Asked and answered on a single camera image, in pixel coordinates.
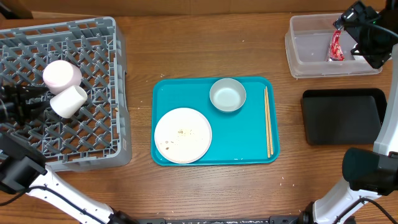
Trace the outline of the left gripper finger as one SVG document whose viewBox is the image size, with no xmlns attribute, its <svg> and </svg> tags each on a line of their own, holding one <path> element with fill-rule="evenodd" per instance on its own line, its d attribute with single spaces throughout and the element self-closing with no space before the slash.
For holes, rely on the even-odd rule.
<svg viewBox="0 0 398 224">
<path fill-rule="evenodd" d="M 22 86 L 22 90 L 25 94 L 30 95 L 44 95 L 49 91 L 47 87 L 40 86 Z"/>
<path fill-rule="evenodd" d="M 50 107 L 49 101 L 41 101 L 28 104 L 27 111 L 29 112 L 29 116 L 39 116 L 48 107 Z"/>
</svg>

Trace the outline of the white cup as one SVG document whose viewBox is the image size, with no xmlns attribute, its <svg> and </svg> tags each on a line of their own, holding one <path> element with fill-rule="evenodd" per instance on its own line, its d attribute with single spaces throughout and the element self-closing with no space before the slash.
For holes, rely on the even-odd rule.
<svg viewBox="0 0 398 224">
<path fill-rule="evenodd" d="M 50 100 L 50 107 L 63 118 L 71 118 L 86 102 L 88 95 L 82 87 L 73 85 Z"/>
</svg>

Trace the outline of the small white bowl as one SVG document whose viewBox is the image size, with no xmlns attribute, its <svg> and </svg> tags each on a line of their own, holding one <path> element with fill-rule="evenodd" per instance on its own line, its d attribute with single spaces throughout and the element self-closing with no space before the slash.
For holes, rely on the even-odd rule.
<svg viewBox="0 0 398 224">
<path fill-rule="evenodd" d="M 82 74 L 74 64 L 65 60 L 49 63 L 43 70 L 43 80 L 49 91 L 57 95 L 73 85 L 80 85 Z"/>
</svg>

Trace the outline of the red sauce packet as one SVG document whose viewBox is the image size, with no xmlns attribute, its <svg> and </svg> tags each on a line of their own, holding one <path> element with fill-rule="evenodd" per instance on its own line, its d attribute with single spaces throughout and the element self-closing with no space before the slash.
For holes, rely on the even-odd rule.
<svg viewBox="0 0 398 224">
<path fill-rule="evenodd" d="M 341 35 L 341 31 L 336 30 L 336 31 L 334 31 L 334 33 L 331 37 L 330 45 L 329 45 L 328 52 L 326 55 L 327 62 L 343 61 L 345 59 L 341 45 L 340 45 L 340 35 Z"/>
</svg>

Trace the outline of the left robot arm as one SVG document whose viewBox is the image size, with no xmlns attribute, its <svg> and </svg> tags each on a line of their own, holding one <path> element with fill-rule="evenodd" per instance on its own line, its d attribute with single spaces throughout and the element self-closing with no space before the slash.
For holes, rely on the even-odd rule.
<svg viewBox="0 0 398 224">
<path fill-rule="evenodd" d="M 48 102 L 27 104 L 26 101 L 43 95 L 46 87 L 6 85 L 1 87 L 1 122 L 24 124 L 48 107 Z M 122 211 L 87 197 L 46 164 L 46 157 L 38 150 L 23 144 L 1 131 L 1 191 L 13 195 L 2 202 L 9 205 L 23 195 L 39 198 L 80 223 L 122 224 L 137 223 Z"/>
</svg>

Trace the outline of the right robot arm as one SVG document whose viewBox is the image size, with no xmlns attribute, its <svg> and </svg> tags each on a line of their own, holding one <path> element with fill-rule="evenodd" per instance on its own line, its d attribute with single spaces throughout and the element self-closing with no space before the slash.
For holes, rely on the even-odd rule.
<svg viewBox="0 0 398 224">
<path fill-rule="evenodd" d="M 352 54 L 364 57 L 372 68 L 392 59 L 389 101 L 373 148 L 349 148 L 343 157 L 342 178 L 324 197 L 308 204 L 297 223 L 354 223 L 353 214 L 367 203 L 395 223 L 376 199 L 397 190 L 397 1 L 386 1 L 380 12 L 356 1 L 333 26 L 348 32 L 357 43 Z"/>
</svg>

